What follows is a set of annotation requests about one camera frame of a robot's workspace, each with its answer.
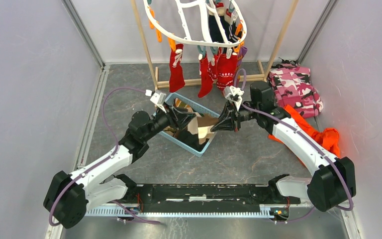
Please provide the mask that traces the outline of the red santa pattern sock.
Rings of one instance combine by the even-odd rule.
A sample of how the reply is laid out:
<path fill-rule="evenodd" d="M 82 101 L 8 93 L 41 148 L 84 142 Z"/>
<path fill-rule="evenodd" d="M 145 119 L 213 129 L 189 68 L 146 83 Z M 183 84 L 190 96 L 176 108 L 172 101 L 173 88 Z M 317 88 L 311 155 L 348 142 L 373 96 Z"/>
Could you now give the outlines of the red santa pattern sock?
<path fill-rule="evenodd" d="M 183 76 L 183 69 L 181 66 L 181 61 L 183 57 L 183 44 L 176 44 L 176 51 L 171 51 L 169 68 L 170 68 L 170 78 L 169 78 L 169 92 L 173 93 L 185 86 L 185 80 Z"/>

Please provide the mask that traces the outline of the light blue laundry basket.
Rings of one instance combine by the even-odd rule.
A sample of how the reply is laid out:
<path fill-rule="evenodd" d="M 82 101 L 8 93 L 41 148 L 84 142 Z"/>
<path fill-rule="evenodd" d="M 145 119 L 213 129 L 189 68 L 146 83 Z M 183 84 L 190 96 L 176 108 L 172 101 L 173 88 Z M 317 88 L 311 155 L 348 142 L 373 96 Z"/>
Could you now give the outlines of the light blue laundry basket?
<path fill-rule="evenodd" d="M 182 101 L 182 103 L 189 105 L 193 109 L 194 112 L 197 112 L 200 115 L 206 114 L 206 115 L 210 115 L 214 118 L 218 118 L 220 116 L 220 114 L 218 114 L 218 113 L 210 110 L 209 108 L 204 107 L 203 105 L 201 105 L 201 104 L 199 104 L 199 103 L 197 103 L 191 99 L 188 99 L 187 97 L 184 97 L 178 93 L 169 93 L 166 96 L 165 102 L 168 105 L 173 105 L 175 103 L 175 99 L 179 99 Z M 195 156 L 201 157 L 206 152 L 207 148 L 209 147 L 210 143 L 212 142 L 212 140 L 214 139 L 216 134 L 214 134 L 213 136 L 211 136 L 208 139 L 207 143 L 201 148 L 201 150 L 197 150 L 197 149 L 191 147 L 190 145 L 178 140 L 177 138 L 170 136 L 169 134 L 167 134 L 164 131 L 160 132 L 159 135 L 161 135 L 162 137 L 166 138 L 167 140 L 173 142 L 174 144 L 178 145 L 179 147 L 187 150 L 188 152 L 194 154 Z"/>

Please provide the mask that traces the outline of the wooden hanger stand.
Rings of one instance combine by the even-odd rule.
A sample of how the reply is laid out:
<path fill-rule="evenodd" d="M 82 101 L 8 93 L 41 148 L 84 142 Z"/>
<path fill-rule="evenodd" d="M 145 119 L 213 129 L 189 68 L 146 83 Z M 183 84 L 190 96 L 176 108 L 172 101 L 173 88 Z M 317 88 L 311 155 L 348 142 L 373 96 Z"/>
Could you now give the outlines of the wooden hanger stand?
<path fill-rule="evenodd" d="M 237 59 L 232 58 L 233 55 L 238 55 L 243 51 L 245 39 L 247 36 L 247 26 L 244 17 L 238 7 L 236 1 L 232 0 L 230 2 L 230 7 L 225 10 L 224 16 L 231 14 L 231 22 L 238 22 L 236 30 L 242 33 L 242 36 L 238 38 L 236 42 L 231 42 L 227 39 L 226 31 L 222 25 L 220 15 L 218 14 L 218 0 L 193 0 L 188 3 L 182 3 L 179 0 L 176 1 L 178 14 L 180 16 L 181 25 L 185 32 L 185 37 L 178 37 L 173 33 L 164 29 L 159 22 L 154 18 L 154 12 L 150 7 L 151 1 L 145 0 L 143 2 L 145 7 L 145 12 L 150 22 L 152 29 L 156 31 L 157 39 L 162 42 L 165 36 L 168 40 L 171 49 L 171 61 L 169 63 L 172 69 L 171 77 L 168 81 L 159 80 L 159 69 L 158 67 L 153 67 L 151 60 L 149 48 L 145 38 L 143 26 L 141 23 L 141 18 L 138 13 L 137 5 L 135 1 L 131 2 L 133 7 L 134 15 L 136 18 L 137 26 L 139 28 L 141 40 L 143 43 L 143 48 L 146 54 L 148 66 L 150 68 L 152 80 L 155 89 L 169 88 L 171 92 L 175 92 L 184 86 L 201 86 L 204 83 L 214 84 L 217 82 L 217 77 L 210 78 L 207 73 L 209 70 L 214 70 L 218 66 L 217 60 L 220 59 L 220 66 L 223 69 L 231 68 L 232 63 L 236 63 Z M 200 11 L 200 22 L 203 34 L 203 41 L 193 40 L 191 38 L 188 24 L 183 13 L 185 8 L 198 6 Z M 209 32 L 209 16 L 213 16 L 220 34 L 222 36 L 223 42 L 214 42 L 211 39 Z M 184 79 L 183 70 L 181 67 L 183 45 L 195 45 L 199 52 L 199 60 L 203 61 L 203 76 L 199 79 Z"/>

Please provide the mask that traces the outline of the white round sock hanger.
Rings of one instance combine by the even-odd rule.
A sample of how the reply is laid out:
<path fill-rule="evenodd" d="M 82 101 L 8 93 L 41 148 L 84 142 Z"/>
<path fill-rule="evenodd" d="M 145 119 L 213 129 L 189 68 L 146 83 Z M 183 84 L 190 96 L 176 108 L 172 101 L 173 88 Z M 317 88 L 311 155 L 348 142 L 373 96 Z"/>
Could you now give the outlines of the white round sock hanger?
<path fill-rule="evenodd" d="M 215 3 L 223 2 L 225 16 L 218 16 Z M 235 0 L 155 0 L 143 1 L 148 22 L 162 33 L 163 40 L 173 39 L 176 44 L 234 48 L 240 42 L 233 39 L 236 26 L 243 24 L 242 40 L 246 40 L 248 27 Z"/>

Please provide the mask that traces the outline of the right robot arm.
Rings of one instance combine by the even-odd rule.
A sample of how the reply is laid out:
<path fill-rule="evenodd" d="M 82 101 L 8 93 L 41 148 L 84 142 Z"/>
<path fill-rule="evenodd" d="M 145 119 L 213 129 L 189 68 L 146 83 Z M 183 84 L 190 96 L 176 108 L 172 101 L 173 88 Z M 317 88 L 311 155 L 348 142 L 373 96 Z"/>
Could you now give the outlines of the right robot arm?
<path fill-rule="evenodd" d="M 242 99 L 243 94 L 239 87 L 224 88 L 226 103 L 211 131 L 238 131 L 243 122 L 256 120 L 259 127 L 290 149 L 311 175 L 310 178 L 280 176 L 267 190 L 269 200 L 280 203 L 286 197 L 295 197 L 309 200 L 321 212 L 335 207 L 353 210 L 356 179 L 352 160 L 339 158 L 304 132 L 290 113 L 276 105 L 268 83 L 253 82 L 248 101 Z"/>

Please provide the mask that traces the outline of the white clothespin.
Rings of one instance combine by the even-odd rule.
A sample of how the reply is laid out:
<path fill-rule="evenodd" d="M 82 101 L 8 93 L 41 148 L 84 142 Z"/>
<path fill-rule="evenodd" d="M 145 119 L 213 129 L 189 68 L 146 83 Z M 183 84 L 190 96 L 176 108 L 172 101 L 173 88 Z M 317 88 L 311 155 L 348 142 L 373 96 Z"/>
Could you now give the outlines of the white clothespin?
<path fill-rule="evenodd" d="M 225 53 L 226 58 L 230 59 L 233 52 L 234 52 L 234 50 L 232 48 L 227 48 L 227 51 Z"/>

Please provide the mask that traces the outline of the green orange striped sock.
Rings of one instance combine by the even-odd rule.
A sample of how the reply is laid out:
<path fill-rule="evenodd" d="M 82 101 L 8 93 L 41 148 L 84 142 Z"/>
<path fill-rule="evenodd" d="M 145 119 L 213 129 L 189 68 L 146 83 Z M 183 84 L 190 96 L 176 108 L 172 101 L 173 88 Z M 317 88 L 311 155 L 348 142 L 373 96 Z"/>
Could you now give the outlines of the green orange striped sock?
<path fill-rule="evenodd" d="M 186 102 L 182 101 L 179 98 L 174 99 L 173 105 L 180 110 L 187 110 L 187 112 L 189 112 L 189 113 L 194 112 L 194 109 L 189 104 L 187 104 Z"/>

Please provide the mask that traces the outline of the purple striped hanging sock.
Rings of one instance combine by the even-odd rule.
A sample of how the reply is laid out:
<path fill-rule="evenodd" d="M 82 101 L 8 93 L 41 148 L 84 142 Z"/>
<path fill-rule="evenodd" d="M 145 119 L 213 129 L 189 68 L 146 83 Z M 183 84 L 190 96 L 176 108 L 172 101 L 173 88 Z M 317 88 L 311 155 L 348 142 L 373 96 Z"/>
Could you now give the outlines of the purple striped hanging sock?
<path fill-rule="evenodd" d="M 245 46 L 242 46 L 242 47 L 240 48 L 240 51 L 239 51 L 239 54 L 238 54 L 238 57 L 237 57 L 237 68 L 238 68 L 238 69 L 240 68 L 241 63 L 242 63 L 242 60 L 243 60 L 243 58 L 245 57 L 247 51 L 248 51 L 248 49 L 247 49 L 247 47 L 245 47 Z"/>

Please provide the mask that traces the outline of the orange cloth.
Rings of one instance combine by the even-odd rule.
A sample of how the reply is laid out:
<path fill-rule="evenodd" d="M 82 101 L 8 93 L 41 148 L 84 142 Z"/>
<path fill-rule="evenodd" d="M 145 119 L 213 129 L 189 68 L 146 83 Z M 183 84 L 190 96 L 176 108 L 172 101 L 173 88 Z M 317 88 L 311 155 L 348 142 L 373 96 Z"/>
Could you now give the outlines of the orange cloth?
<path fill-rule="evenodd" d="M 340 148 L 339 142 L 339 132 L 334 128 L 326 128 L 323 132 L 316 130 L 310 123 L 307 122 L 302 115 L 296 111 L 291 105 L 286 105 L 284 110 L 290 114 L 290 116 L 295 120 L 297 125 L 307 133 L 315 142 L 320 144 L 324 149 L 330 153 L 335 154 L 340 158 Z"/>

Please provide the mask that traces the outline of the pink camouflage cloth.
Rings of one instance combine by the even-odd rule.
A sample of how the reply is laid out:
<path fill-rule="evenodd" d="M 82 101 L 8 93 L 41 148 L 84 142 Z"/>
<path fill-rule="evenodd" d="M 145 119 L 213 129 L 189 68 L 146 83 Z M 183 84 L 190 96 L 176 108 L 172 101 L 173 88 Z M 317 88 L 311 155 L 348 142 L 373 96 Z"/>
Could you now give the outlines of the pink camouflage cloth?
<path fill-rule="evenodd" d="M 311 70 L 292 64 L 278 65 L 268 74 L 268 82 L 273 88 L 277 105 L 287 105 L 295 109 L 303 118 L 318 116 L 323 108 L 323 101 L 318 91 L 311 84 Z"/>

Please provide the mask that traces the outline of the cream white sock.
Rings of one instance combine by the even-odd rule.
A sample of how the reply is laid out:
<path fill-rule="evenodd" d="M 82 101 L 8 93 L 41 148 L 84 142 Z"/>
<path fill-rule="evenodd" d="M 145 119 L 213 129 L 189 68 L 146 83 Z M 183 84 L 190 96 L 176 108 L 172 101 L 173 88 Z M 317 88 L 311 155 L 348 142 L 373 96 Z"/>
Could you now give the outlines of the cream white sock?
<path fill-rule="evenodd" d="M 206 142 L 207 139 L 211 139 L 214 133 L 211 128 L 218 123 L 218 118 L 210 115 L 198 115 L 188 123 L 187 131 L 193 136 L 197 136 L 197 142 L 201 145 Z"/>

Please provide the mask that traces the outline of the teal clothespin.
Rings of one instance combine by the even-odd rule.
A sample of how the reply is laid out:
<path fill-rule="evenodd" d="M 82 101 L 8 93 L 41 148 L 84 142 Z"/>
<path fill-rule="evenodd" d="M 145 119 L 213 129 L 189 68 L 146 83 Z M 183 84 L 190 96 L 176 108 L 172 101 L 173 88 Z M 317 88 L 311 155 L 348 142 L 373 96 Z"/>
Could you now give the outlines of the teal clothespin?
<path fill-rule="evenodd" d="M 220 47 L 211 46 L 210 50 L 211 50 L 213 56 L 216 56 L 216 55 L 221 53 L 221 48 Z"/>
<path fill-rule="evenodd" d="M 198 45 L 197 50 L 198 50 L 198 60 L 200 61 L 206 57 L 206 47 L 202 45 Z"/>

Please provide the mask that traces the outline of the red white patterned sock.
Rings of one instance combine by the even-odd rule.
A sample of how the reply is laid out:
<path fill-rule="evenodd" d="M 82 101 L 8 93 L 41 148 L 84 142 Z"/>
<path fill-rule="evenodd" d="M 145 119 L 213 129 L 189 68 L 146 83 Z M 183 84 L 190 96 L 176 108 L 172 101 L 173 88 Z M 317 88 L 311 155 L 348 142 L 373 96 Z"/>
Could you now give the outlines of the red white patterned sock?
<path fill-rule="evenodd" d="M 223 91 L 225 87 L 233 84 L 237 66 L 237 57 L 237 53 L 232 53 L 229 58 L 227 58 L 226 54 L 221 54 L 218 58 L 218 78 L 216 86 L 220 91 Z"/>

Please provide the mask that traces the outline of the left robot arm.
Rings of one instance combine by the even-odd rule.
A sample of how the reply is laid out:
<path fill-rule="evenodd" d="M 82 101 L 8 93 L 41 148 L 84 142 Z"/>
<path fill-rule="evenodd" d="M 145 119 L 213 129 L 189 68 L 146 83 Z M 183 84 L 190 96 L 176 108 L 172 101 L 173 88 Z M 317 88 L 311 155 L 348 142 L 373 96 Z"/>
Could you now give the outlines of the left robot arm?
<path fill-rule="evenodd" d="M 150 116 L 146 111 L 132 115 L 124 137 L 105 155 L 71 173 L 59 171 L 50 183 L 43 206 L 49 211 L 49 224 L 69 229 L 86 212 L 104 203 L 121 199 L 130 203 L 136 189 L 119 178 L 104 182 L 114 172 L 131 165 L 149 149 L 148 141 L 165 128 L 184 129 L 194 113 L 164 103 Z"/>

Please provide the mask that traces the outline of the beige red cuffed sock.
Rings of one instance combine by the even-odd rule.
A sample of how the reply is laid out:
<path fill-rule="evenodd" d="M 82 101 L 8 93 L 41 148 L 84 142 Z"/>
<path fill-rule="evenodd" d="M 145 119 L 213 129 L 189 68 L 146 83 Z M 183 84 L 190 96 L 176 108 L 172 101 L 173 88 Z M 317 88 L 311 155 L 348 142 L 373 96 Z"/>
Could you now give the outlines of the beige red cuffed sock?
<path fill-rule="evenodd" d="M 223 2 L 215 3 L 215 7 L 218 16 L 225 16 L 226 8 Z"/>

